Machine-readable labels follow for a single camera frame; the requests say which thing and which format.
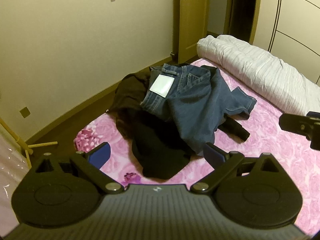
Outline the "wooden room door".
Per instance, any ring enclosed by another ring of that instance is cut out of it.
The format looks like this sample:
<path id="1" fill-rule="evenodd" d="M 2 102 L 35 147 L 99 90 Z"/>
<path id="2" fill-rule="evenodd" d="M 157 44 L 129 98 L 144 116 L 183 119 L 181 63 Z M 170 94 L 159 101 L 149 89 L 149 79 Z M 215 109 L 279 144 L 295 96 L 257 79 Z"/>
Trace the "wooden room door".
<path id="1" fill-rule="evenodd" d="M 178 63 L 197 55 L 197 43 L 207 33 L 208 0 L 179 0 Z"/>

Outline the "white rolled duvet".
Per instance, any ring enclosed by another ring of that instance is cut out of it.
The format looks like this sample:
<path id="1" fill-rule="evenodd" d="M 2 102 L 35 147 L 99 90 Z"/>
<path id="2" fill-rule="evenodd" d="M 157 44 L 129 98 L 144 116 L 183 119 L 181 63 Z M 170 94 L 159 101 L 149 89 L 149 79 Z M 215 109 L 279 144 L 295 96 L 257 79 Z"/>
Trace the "white rolled duvet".
<path id="1" fill-rule="evenodd" d="M 319 112 L 319 87 L 268 51 L 231 35 L 208 35 L 197 54 L 219 64 L 284 113 Z"/>

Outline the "white paper label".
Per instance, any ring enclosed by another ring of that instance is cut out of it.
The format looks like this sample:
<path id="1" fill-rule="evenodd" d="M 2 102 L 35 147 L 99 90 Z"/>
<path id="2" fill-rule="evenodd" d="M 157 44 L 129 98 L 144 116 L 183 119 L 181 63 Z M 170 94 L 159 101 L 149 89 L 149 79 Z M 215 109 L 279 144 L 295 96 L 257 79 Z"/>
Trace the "white paper label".
<path id="1" fill-rule="evenodd" d="M 174 81 L 175 81 L 174 77 L 160 74 L 159 76 L 157 76 L 157 78 L 155 79 L 155 81 L 153 82 L 149 90 L 163 98 L 166 98 Z"/>

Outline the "wooden rack frame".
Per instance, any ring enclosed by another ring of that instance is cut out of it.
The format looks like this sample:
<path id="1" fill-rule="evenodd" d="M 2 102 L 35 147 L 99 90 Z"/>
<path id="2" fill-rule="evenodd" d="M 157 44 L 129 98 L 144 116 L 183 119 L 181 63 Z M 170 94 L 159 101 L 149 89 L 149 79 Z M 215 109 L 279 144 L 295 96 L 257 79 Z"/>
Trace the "wooden rack frame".
<path id="1" fill-rule="evenodd" d="M 1 126 L 14 138 L 16 143 L 24 150 L 25 156 L 27 159 L 28 167 L 31 168 L 31 161 L 30 161 L 30 155 L 33 154 L 34 148 L 40 148 L 40 147 L 48 147 L 48 146 L 55 146 L 58 145 L 57 141 L 52 142 L 45 142 L 40 144 L 31 144 L 28 145 L 24 140 L 20 138 L 19 135 L 17 135 L 6 123 L 5 121 L 0 118 Z"/>

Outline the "low wall socket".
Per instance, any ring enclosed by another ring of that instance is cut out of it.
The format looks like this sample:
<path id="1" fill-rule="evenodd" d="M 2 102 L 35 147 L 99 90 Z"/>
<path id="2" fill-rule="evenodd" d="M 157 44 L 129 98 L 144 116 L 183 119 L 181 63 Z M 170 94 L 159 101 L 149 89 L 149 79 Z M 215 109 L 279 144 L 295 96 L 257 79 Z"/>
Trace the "low wall socket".
<path id="1" fill-rule="evenodd" d="M 30 111 L 28 107 L 24 107 L 23 109 L 20 110 L 20 114 L 23 118 L 26 118 L 30 115 Z"/>

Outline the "blue denim jeans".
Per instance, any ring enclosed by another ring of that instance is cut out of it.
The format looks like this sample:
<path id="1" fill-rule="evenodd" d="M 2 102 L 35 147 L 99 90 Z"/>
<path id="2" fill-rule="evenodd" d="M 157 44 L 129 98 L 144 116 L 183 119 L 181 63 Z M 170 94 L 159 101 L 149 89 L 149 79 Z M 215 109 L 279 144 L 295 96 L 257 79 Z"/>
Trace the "blue denim jeans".
<path id="1" fill-rule="evenodd" d="M 160 74 L 175 78 L 166 98 L 149 90 Z M 164 64 L 151 69 L 149 88 L 141 106 L 160 118 L 172 119 L 180 137 L 196 154 L 202 155 L 205 143 L 214 142 L 217 129 L 246 141 L 250 133 L 232 116 L 249 118 L 256 102 L 240 87 L 230 90 L 216 67 Z"/>

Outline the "cream wardrobe with black lines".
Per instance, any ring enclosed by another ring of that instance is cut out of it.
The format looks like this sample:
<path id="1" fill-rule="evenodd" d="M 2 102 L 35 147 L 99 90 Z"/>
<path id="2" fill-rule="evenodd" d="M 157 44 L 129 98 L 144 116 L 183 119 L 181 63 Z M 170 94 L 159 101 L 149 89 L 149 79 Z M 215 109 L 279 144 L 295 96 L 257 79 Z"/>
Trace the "cream wardrobe with black lines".
<path id="1" fill-rule="evenodd" d="M 256 0 L 249 42 L 319 84 L 319 0 Z"/>

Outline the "pink floral bed sheet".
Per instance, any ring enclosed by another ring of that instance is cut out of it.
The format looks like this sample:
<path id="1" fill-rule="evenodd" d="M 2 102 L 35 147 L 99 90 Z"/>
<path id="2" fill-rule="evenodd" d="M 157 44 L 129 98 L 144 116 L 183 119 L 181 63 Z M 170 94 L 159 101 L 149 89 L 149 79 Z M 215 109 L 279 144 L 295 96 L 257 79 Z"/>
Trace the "pink floral bed sheet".
<path id="1" fill-rule="evenodd" d="M 319 152 L 310 148 L 306 137 L 281 130 L 278 119 L 281 111 L 249 89 L 224 69 L 221 75 L 230 89 L 240 87 L 257 101 L 249 119 L 237 121 L 249 131 L 246 142 L 218 130 L 215 145 L 226 152 L 239 151 L 247 157 L 258 157 L 263 152 L 272 153 L 295 182 L 303 196 L 303 207 L 296 225 L 308 235 L 319 231 Z M 142 167 L 133 156 L 131 141 L 124 139 L 116 128 L 115 119 L 107 113 L 90 122 L 78 132 L 74 146 L 88 152 L 108 142 L 111 157 L 101 171 L 124 186 L 128 184 L 185 184 L 193 183 L 208 175 L 213 168 L 204 158 L 192 157 L 190 163 L 169 180 L 146 178 Z"/>

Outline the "black jacket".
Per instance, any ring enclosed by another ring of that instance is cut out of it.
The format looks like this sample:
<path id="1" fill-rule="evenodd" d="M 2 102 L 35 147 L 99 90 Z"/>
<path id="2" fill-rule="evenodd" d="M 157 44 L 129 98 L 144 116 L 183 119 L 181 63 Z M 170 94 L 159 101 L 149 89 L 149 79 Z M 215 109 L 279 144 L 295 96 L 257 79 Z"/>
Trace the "black jacket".
<path id="1" fill-rule="evenodd" d="M 170 179 L 196 154 L 180 137 L 172 119 L 163 119 L 141 106 L 150 84 L 151 69 L 122 79 L 110 108 L 117 129 L 131 139 L 132 152 L 145 177 Z"/>

